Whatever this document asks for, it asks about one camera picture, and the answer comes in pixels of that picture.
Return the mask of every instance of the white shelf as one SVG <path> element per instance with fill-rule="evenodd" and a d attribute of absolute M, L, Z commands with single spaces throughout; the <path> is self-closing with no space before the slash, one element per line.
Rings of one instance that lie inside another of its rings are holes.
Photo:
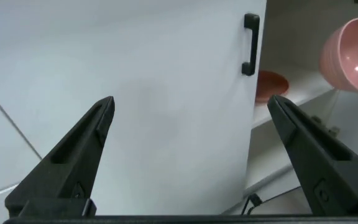
<path fill-rule="evenodd" d="M 318 71 L 306 70 L 296 66 L 278 67 L 269 70 L 283 75 L 290 82 L 290 88 L 285 97 L 296 105 L 302 105 L 333 89 Z M 267 105 L 255 106 L 253 128 L 271 119 Z"/>

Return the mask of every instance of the white cabinet door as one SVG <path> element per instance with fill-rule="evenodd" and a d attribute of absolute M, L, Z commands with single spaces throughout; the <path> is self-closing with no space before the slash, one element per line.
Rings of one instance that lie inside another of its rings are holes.
<path fill-rule="evenodd" d="M 44 156 L 112 95 L 98 214 L 221 213 L 244 187 L 265 4 L 0 0 L 0 103 Z"/>

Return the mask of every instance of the white cabinet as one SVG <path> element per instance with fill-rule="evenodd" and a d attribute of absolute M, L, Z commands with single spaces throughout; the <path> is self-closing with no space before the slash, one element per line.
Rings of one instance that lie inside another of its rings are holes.
<path fill-rule="evenodd" d="M 265 5 L 0 0 L 0 104 L 44 156 L 112 95 L 98 213 L 221 213 L 246 179 Z M 251 77 L 246 13 L 260 17 Z"/>

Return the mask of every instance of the pink bowl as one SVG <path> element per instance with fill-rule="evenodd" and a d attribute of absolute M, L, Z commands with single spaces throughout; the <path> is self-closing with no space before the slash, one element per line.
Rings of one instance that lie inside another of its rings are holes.
<path fill-rule="evenodd" d="M 333 87 L 358 91 L 358 18 L 339 28 L 326 41 L 319 69 Z"/>

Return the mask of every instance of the orange bowl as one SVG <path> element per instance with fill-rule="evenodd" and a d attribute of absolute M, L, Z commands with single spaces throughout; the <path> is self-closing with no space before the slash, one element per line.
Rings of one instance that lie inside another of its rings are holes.
<path fill-rule="evenodd" d="M 283 76 L 269 71 L 259 71 L 256 87 L 256 103 L 267 103 L 272 95 L 287 94 L 290 84 Z"/>

